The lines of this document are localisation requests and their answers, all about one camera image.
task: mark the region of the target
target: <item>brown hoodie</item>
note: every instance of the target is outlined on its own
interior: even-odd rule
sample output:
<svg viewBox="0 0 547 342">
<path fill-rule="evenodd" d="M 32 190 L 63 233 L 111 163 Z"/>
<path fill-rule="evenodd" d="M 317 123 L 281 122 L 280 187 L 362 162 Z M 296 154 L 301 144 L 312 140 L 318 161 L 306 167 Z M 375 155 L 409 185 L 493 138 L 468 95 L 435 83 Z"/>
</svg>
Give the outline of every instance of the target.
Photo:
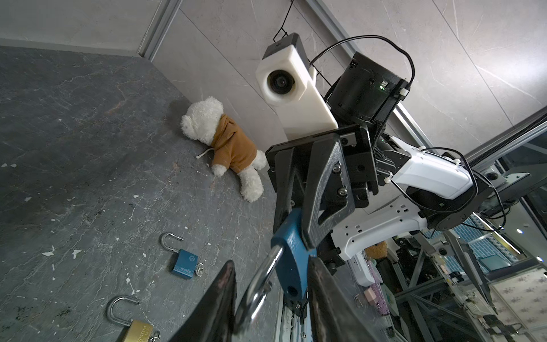
<svg viewBox="0 0 547 342">
<path fill-rule="evenodd" d="M 214 148 L 213 165 L 220 164 L 235 173 L 249 166 L 257 156 L 254 143 L 235 121 L 222 114 L 211 146 Z"/>
</svg>

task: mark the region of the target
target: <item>white paint chip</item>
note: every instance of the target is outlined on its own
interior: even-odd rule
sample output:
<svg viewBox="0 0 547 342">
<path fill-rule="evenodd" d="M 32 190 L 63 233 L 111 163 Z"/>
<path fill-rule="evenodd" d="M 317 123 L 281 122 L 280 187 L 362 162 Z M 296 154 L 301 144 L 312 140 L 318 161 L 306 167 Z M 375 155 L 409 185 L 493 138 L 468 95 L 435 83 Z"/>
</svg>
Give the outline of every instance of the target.
<svg viewBox="0 0 547 342">
<path fill-rule="evenodd" d="M 51 247 L 51 252 L 44 252 L 42 255 L 45 255 L 46 257 L 51 257 L 53 255 L 53 252 L 55 252 L 55 247 Z"/>
<path fill-rule="evenodd" d="M 72 252 L 72 259 L 76 259 L 76 254 L 78 254 L 79 252 L 81 252 L 82 250 L 74 250 Z"/>
</svg>

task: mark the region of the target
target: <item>teddy bear's head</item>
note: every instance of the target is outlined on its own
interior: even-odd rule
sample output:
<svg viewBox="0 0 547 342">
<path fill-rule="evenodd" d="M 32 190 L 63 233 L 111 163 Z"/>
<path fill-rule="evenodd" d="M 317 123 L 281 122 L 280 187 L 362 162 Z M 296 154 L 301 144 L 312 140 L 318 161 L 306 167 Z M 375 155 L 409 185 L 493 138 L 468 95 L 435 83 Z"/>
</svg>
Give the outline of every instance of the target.
<svg viewBox="0 0 547 342">
<path fill-rule="evenodd" d="M 182 132 L 192 140 L 199 140 L 211 146 L 223 113 L 222 103 L 212 96 L 203 101 L 192 103 L 186 115 L 182 116 Z"/>
</svg>

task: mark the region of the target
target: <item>bolt hole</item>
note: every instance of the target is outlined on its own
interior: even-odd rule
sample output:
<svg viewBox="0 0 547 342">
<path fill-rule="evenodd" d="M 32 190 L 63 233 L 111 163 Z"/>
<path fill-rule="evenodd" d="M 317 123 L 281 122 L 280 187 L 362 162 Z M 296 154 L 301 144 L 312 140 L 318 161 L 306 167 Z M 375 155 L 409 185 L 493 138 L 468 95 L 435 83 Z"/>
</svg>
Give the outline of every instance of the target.
<svg viewBox="0 0 547 342">
<path fill-rule="evenodd" d="M 298 295 L 298 291 L 292 286 L 287 287 L 287 292 L 291 297 L 296 297 Z"/>
</svg>

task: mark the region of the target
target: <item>white zip tie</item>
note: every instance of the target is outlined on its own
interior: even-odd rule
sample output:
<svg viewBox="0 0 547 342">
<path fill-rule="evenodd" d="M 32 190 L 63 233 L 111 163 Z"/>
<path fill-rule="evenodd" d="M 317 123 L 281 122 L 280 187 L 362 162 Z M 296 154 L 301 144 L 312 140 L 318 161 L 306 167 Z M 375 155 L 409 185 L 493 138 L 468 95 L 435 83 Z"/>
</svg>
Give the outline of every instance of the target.
<svg viewBox="0 0 547 342">
<path fill-rule="evenodd" d="M 209 151 L 211 151 L 211 150 L 214 150 L 214 148 L 211 147 L 211 148 L 206 149 L 205 152 L 203 152 L 203 153 L 200 154 L 200 155 L 197 155 L 197 156 L 196 156 L 196 159 L 200 159 L 201 157 L 203 157 L 204 155 L 206 155 L 207 152 L 209 152 Z"/>
<path fill-rule="evenodd" d="M 391 171 L 389 172 L 389 176 L 387 176 L 386 178 L 383 179 L 383 181 L 388 184 L 388 183 L 391 183 L 391 178 L 393 178 L 393 174 L 391 173 Z"/>
</svg>

